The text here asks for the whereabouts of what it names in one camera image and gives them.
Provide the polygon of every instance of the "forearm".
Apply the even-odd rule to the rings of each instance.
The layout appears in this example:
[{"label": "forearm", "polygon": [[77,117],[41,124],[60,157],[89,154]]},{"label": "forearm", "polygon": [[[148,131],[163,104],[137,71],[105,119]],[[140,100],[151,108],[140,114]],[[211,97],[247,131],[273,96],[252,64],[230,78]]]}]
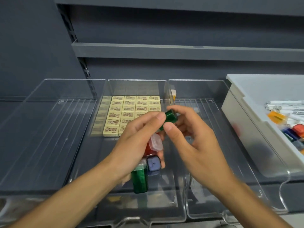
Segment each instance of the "forearm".
[{"label": "forearm", "polygon": [[291,227],[268,208],[246,184],[238,180],[217,197],[245,228]]},{"label": "forearm", "polygon": [[118,183],[115,167],[105,159],[71,182],[11,228],[74,228]]}]

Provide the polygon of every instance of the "white cap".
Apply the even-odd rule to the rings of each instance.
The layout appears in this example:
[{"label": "white cap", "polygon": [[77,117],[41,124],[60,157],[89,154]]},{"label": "white cap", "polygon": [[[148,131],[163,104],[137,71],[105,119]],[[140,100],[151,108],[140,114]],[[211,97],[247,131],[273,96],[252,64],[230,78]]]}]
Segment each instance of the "white cap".
[{"label": "white cap", "polygon": [[154,150],[154,151],[161,151],[164,149],[161,137],[156,133],[154,133],[151,136],[151,138],[149,139],[149,146],[150,146],[151,150]]}]

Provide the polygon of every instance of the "person's left hand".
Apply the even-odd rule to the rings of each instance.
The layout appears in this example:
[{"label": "person's left hand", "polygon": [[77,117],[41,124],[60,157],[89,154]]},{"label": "person's left hand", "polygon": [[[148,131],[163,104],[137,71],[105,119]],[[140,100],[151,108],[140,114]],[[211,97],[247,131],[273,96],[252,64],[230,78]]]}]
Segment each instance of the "person's left hand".
[{"label": "person's left hand", "polygon": [[[129,174],[142,159],[150,137],[163,125],[166,115],[163,112],[148,112],[129,122],[104,161],[116,165],[116,177],[122,182],[129,180]],[[162,168],[165,167],[164,151],[158,151]]]}]

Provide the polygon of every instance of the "dark blue item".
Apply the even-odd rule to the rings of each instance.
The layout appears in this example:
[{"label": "dark blue item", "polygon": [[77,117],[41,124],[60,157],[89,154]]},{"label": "dark blue item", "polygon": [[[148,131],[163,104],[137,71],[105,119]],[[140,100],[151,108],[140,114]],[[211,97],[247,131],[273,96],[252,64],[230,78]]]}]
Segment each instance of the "dark blue item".
[{"label": "dark blue item", "polygon": [[292,138],[293,140],[297,141],[301,138],[297,135],[296,132],[294,132],[291,128],[283,129],[282,132],[285,134],[285,136]]},{"label": "dark blue item", "polygon": [[151,156],[147,158],[147,164],[148,164],[148,175],[153,176],[158,173],[152,173],[152,172],[159,172],[161,169],[161,161],[158,156]]}]

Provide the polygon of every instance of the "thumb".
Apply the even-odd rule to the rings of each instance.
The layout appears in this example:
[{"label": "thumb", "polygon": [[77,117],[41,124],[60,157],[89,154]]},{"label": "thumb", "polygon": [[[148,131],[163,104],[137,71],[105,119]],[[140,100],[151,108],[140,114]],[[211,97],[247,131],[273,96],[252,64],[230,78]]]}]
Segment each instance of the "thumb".
[{"label": "thumb", "polygon": [[147,124],[137,132],[139,139],[148,141],[152,134],[154,134],[165,122],[166,115],[164,112],[158,113],[155,117],[151,118]]},{"label": "thumb", "polygon": [[164,130],[177,148],[180,157],[185,160],[189,156],[189,152],[192,152],[194,148],[186,141],[182,132],[173,123],[166,122]]}]

